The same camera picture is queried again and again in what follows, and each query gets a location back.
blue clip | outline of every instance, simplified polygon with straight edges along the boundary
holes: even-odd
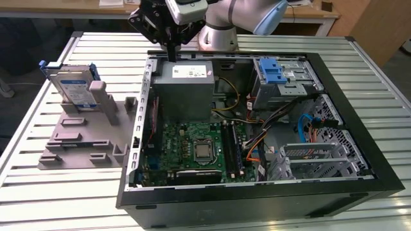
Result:
[[[90,71],[91,71],[91,74],[93,74],[93,77],[95,78],[97,81],[101,81],[101,75],[99,75],[99,72],[98,72],[98,67],[94,63],[91,63],[89,65],[90,67]]]
[[[259,60],[259,67],[262,69],[266,83],[286,84],[287,78],[283,77],[282,67],[273,58],[262,58]]]
[[[39,62],[39,66],[41,66],[41,71],[43,72],[43,74],[46,75],[46,78],[50,80],[50,77],[49,77],[49,75],[46,74],[46,61],[45,60],[42,60],[41,62]]]

motherboard chip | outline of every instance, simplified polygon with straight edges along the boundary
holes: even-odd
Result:
[[[195,146],[195,153],[198,158],[210,158],[210,145],[209,144],[199,144]]]
[[[209,164],[214,159],[213,139],[194,140],[194,161],[201,165]]]

power supply label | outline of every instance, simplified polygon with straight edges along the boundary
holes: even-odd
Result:
[[[173,67],[173,77],[174,78],[206,78],[207,77],[207,67],[194,65],[194,66],[181,66]]]

gray plastic block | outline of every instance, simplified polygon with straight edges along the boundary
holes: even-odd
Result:
[[[81,141],[82,134],[79,132],[75,133],[57,133],[54,136],[57,141]]]
[[[123,147],[127,147],[127,151],[130,150],[137,113],[126,110],[125,101],[117,102],[117,108],[115,113],[119,118],[117,126],[110,124],[103,112],[83,111],[70,114],[63,112],[43,152],[46,161],[39,161],[39,169],[122,167],[126,152]],[[79,133],[82,140],[57,140],[58,133]],[[110,161],[91,162],[90,154],[93,153],[106,153]],[[62,160],[55,164],[49,164],[47,156],[50,155],[58,155]]]
[[[105,112],[109,122],[113,126],[119,124],[117,116],[118,106],[111,95],[106,92],[106,83],[103,81],[93,81],[90,85],[90,92],[101,104],[101,110]]]
[[[63,126],[83,126],[86,125],[87,120],[82,117],[79,118],[67,118],[62,120],[62,125]]]
[[[126,144],[126,146],[125,146],[125,151],[123,151],[123,152],[122,152],[119,146],[115,145],[113,155],[114,155],[114,157],[115,157],[115,159],[117,159],[117,161],[118,161],[119,163],[123,163],[123,161],[125,161],[125,156],[127,155],[129,151],[130,151],[130,146],[129,146],[129,144]]]
[[[90,161],[94,164],[105,164],[105,163],[111,162],[107,153],[91,153],[90,154]]]
[[[138,99],[137,97],[126,97],[125,108],[127,112],[135,112],[138,108]]]
[[[111,144],[110,140],[102,140],[102,141],[95,141],[93,145],[97,149],[113,149],[114,145]]]
[[[63,110],[66,113],[77,113],[78,108],[73,103],[61,103],[61,106],[63,107]]]
[[[55,166],[62,164],[62,158],[55,154],[43,155],[39,159],[39,162],[43,165]]]

yellow wire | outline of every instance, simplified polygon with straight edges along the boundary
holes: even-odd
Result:
[[[261,142],[262,142],[262,140],[266,138],[266,136],[267,136],[267,133],[263,135],[263,137],[258,140],[258,142],[255,143],[255,145],[254,145],[254,146],[253,146],[253,148],[250,149],[250,151],[249,151],[249,155],[247,155],[247,156],[251,156],[251,152],[253,152],[253,150],[257,148],[258,143],[261,143]],[[247,160],[259,161],[259,159],[255,159],[255,158],[249,158]]]
[[[241,102],[241,94],[239,94],[239,91],[237,89],[237,87],[234,86],[234,84],[229,81],[229,79],[221,77],[227,83],[229,85],[233,87],[233,89],[237,91],[237,95],[238,95],[238,101],[237,103],[231,106],[231,107],[227,107],[227,108],[215,108],[215,109],[211,109],[213,111],[229,111],[231,110],[233,108],[235,108],[238,105],[239,105],[239,102]]]

